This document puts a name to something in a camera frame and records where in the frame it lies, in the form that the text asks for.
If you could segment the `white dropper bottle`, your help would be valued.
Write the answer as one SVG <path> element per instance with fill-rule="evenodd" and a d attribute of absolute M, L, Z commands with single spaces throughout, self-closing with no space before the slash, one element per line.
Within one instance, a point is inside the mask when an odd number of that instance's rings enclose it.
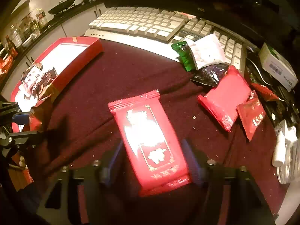
<path fill-rule="evenodd" d="M 285 146 L 285 136 L 282 131 L 277 135 L 277 143 L 274 148 L 272 165 L 276 168 L 283 166 L 285 163 L 286 146 Z"/>

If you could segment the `red crinkled snack packet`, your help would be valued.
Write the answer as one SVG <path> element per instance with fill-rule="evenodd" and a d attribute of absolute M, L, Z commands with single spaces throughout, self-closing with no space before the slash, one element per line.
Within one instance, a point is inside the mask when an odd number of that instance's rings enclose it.
<path fill-rule="evenodd" d="M 249 141 L 252 140 L 257 127 L 263 121 L 266 112 L 255 90 L 251 91 L 246 102 L 237 106 L 237 112 Z"/>

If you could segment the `dark Manly Soulkiss snack packet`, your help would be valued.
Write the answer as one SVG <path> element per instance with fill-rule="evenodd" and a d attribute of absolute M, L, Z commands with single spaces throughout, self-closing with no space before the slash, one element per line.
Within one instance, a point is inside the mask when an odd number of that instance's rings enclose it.
<path fill-rule="evenodd" d="M 40 79 L 38 79 L 33 87 L 33 93 L 38 99 L 42 99 L 42 96 L 45 94 L 46 89 L 57 77 L 55 68 L 46 71 L 43 73 Z"/>

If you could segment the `black device with white button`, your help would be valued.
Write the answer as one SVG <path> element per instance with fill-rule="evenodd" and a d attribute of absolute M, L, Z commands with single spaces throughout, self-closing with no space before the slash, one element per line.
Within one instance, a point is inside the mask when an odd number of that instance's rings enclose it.
<path fill-rule="evenodd" d="M 265 102 L 264 109 L 274 127 L 286 118 L 287 104 L 284 100 Z"/>

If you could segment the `dark purple snack packet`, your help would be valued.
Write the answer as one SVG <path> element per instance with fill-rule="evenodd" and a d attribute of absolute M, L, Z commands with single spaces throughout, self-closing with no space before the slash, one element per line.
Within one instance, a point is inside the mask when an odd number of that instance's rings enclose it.
<path fill-rule="evenodd" d="M 226 75 L 229 64 L 220 63 L 203 67 L 198 70 L 191 81 L 210 87 L 217 87 L 222 78 Z"/>

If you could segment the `large red snack packet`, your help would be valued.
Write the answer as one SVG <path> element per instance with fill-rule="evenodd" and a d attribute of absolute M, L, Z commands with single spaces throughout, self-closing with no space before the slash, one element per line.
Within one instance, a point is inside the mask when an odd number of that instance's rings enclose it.
<path fill-rule="evenodd" d="M 141 185 L 139 195 L 169 192 L 191 182 L 179 140 L 161 103 L 160 92 L 108 103 Z"/>

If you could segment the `white snack packet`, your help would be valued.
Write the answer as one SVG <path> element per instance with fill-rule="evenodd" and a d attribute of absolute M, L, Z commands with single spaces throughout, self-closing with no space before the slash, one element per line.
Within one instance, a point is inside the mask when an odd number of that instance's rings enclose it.
<path fill-rule="evenodd" d="M 196 70 L 225 62 L 225 54 L 215 34 L 209 34 L 197 41 L 186 39 Z"/>

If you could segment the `clear plastic pitcher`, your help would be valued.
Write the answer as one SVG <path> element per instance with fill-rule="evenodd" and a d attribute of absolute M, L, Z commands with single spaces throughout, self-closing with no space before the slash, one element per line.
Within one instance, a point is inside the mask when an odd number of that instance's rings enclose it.
<path fill-rule="evenodd" d="M 286 155 L 284 164 L 277 168 L 277 177 L 280 184 L 299 181 L 299 138 L 296 128 L 286 128 L 284 132 Z"/>

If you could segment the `green snack packet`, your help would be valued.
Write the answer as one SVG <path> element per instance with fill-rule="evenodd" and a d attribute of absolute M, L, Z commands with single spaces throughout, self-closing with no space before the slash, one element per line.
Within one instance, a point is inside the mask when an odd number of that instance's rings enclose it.
<path fill-rule="evenodd" d="M 179 55 L 179 61 L 187 72 L 196 70 L 190 47 L 186 41 L 174 43 L 171 48 Z"/>

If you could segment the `gold brown snack packet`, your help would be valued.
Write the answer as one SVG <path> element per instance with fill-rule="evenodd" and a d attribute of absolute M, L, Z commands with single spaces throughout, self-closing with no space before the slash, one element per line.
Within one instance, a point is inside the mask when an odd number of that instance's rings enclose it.
<path fill-rule="evenodd" d="M 30 131 L 43 132 L 47 130 L 52 115 L 53 103 L 58 95 L 59 91 L 52 83 L 45 87 L 42 98 L 30 109 Z"/>

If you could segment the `white medicine box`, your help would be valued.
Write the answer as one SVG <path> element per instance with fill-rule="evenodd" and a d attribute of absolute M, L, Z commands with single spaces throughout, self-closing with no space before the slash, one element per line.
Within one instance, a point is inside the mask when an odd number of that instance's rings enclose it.
<path fill-rule="evenodd" d="M 290 63 L 272 46 L 264 43 L 258 54 L 262 68 L 291 92 L 298 78 Z"/>

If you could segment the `black TCL monitor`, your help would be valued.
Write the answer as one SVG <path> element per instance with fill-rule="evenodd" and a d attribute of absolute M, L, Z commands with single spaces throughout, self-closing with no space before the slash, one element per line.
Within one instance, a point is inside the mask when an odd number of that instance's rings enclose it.
<path fill-rule="evenodd" d="M 183 11 L 215 22 L 255 45 L 299 55 L 299 0 L 104 0 L 108 7 L 149 6 Z"/>

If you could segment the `dark red table mat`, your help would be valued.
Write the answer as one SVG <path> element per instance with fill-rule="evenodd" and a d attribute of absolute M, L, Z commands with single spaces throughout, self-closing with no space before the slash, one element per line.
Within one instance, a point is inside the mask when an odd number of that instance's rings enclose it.
<path fill-rule="evenodd" d="M 206 188 L 187 183 L 146 195 L 179 172 L 177 163 L 168 172 L 161 169 L 174 149 L 169 143 L 174 133 L 226 167 L 246 166 L 271 212 L 279 211 L 286 187 L 271 165 L 276 134 L 268 117 L 248 140 L 240 119 L 225 130 L 198 103 L 206 89 L 193 83 L 178 62 L 112 41 L 102 45 L 104 52 L 55 100 L 45 141 L 25 156 L 38 188 L 63 166 L 84 167 L 125 139 L 125 157 L 108 199 L 108 223 L 188 224 Z"/>

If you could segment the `small red packet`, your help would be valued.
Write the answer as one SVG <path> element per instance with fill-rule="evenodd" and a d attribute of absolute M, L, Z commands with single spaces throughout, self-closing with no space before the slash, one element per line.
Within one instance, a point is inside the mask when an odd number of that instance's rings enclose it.
<path fill-rule="evenodd" d="M 279 100 L 279 97 L 276 94 L 274 94 L 268 87 L 258 83 L 251 83 L 251 86 L 260 94 L 260 96 L 266 102 L 273 102 Z"/>

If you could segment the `white computer keyboard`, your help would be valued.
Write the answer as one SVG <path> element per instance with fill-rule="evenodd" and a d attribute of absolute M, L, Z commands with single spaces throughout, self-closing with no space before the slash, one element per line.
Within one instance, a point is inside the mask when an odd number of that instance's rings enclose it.
<path fill-rule="evenodd" d="M 177 60 L 172 44 L 181 41 L 194 43 L 210 34 L 218 38 L 225 53 L 225 61 L 243 74 L 247 53 L 245 40 L 209 20 L 183 12 L 151 7 L 112 7 L 93 20 L 84 35 L 130 45 Z"/>

